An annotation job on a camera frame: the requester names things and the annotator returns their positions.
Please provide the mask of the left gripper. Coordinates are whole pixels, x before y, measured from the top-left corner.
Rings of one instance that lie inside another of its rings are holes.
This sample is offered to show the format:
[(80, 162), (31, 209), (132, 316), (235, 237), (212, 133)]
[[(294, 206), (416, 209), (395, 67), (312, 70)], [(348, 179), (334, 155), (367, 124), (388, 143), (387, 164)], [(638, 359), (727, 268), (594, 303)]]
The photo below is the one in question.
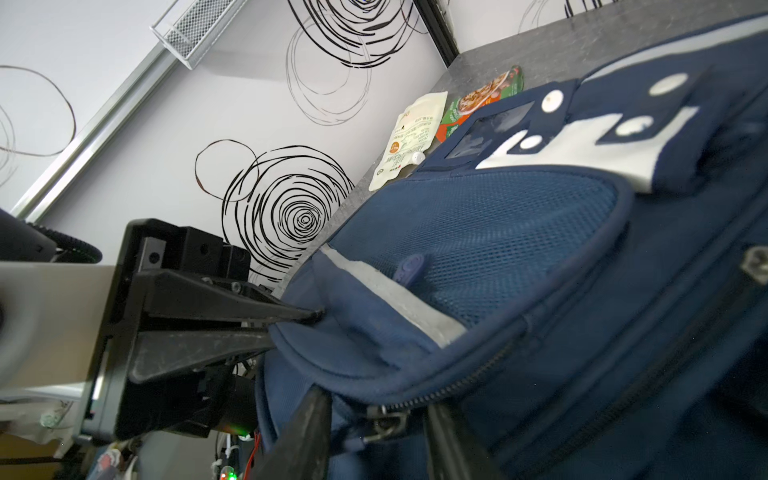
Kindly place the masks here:
[(217, 236), (155, 219), (130, 223), (77, 414), (78, 440), (254, 432), (254, 384), (234, 370), (274, 343), (268, 331), (241, 323), (313, 325), (324, 311), (243, 283), (247, 273), (247, 252)]

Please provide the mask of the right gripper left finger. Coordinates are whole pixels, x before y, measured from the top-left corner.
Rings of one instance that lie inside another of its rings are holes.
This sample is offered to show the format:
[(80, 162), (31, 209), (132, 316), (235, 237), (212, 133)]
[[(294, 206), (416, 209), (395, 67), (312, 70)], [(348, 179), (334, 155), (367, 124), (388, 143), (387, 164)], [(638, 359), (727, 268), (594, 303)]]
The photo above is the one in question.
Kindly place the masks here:
[(331, 396), (311, 387), (274, 448), (257, 463), (254, 479), (327, 478), (331, 444)]

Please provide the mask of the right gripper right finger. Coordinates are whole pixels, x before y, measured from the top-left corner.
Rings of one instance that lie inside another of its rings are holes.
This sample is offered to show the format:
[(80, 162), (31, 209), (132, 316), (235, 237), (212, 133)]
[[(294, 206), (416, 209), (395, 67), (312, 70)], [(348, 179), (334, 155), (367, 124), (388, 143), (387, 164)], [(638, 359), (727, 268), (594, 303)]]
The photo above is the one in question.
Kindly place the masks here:
[(428, 405), (424, 430), (430, 479), (505, 479), (452, 402)]

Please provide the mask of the navy blue student backpack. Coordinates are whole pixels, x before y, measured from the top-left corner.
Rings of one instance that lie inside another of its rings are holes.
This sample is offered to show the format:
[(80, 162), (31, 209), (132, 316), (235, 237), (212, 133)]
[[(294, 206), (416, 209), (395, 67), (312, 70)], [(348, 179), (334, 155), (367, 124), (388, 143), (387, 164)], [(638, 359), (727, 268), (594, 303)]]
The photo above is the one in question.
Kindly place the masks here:
[(439, 402), (505, 479), (765, 478), (766, 16), (478, 110), (283, 299), (257, 463), (318, 386), (326, 479), (430, 479)]

